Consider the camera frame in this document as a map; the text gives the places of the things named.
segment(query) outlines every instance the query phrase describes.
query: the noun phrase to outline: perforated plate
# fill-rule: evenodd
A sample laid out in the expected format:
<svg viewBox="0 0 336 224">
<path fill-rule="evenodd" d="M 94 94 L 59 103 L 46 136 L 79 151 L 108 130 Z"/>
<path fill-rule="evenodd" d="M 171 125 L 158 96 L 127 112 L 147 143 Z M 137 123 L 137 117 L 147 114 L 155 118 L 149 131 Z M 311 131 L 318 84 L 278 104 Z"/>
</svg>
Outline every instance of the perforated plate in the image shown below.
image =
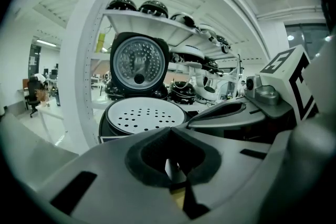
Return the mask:
<svg viewBox="0 0 336 224">
<path fill-rule="evenodd" d="M 154 86 L 164 75 L 164 55 L 160 46 L 146 37 L 125 40 L 113 57 L 113 70 L 120 82 L 136 90 Z"/>
<path fill-rule="evenodd" d="M 131 134 L 177 126 L 186 120 L 184 111 L 176 104 L 148 97 L 115 102 L 108 109 L 106 117 L 113 127 Z"/>
</svg>

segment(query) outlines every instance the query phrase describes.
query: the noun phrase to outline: person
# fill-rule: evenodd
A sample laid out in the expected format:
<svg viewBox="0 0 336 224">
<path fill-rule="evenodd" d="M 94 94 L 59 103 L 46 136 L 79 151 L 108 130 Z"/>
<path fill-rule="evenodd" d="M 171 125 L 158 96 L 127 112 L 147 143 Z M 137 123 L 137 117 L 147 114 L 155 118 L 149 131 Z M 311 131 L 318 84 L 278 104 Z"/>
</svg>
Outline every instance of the person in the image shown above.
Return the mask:
<svg viewBox="0 0 336 224">
<path fill-rule="evenodd" d="M 245 92 L 246 92 L 246 82 L 245 80 L 242 80 L 240 83 L 240 87 L 238 87 L 238 96 L 244 96 Z"/>
<path fill-rule="evenodd" d="M 38 81 L 41 82 L 41 85 L 43 86 L 43 88 L 45 88 L 48 85 L 46 82 L 46 78 L 42 74 L 37 73 L 34 76 L 37 78 Z"/>
</svg>

